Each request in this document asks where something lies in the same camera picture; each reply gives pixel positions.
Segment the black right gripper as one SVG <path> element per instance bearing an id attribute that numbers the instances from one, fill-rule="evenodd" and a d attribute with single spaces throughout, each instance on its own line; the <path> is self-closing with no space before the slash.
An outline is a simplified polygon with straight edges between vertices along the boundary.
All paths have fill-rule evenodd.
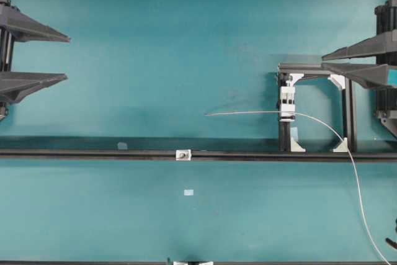
<path id="1" fill-rule="evenodd" d="M 342 75 L 375 93 L 376 116 L 396 138 L 396 85 L 388 83 L 389 65 L 396 69 L 396 0 L 375 8 L 377 35 L 322 56 L 323 61 L 376 56 L 376 64 L 322 63 L 322 68 Z"/>

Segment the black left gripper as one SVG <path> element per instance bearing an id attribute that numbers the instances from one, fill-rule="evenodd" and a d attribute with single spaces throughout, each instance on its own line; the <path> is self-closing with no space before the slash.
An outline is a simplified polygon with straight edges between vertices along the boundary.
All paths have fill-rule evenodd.
<path id="1" fill-rule="evenodd" d="M 67 35 L 11 7 L 11 0 L 1 0 L 1 102 L 19 103 L 32 93 L 68 79 L 57 73 L 11 72 L 13 36 L 16 42 L 70 42 Z"/>

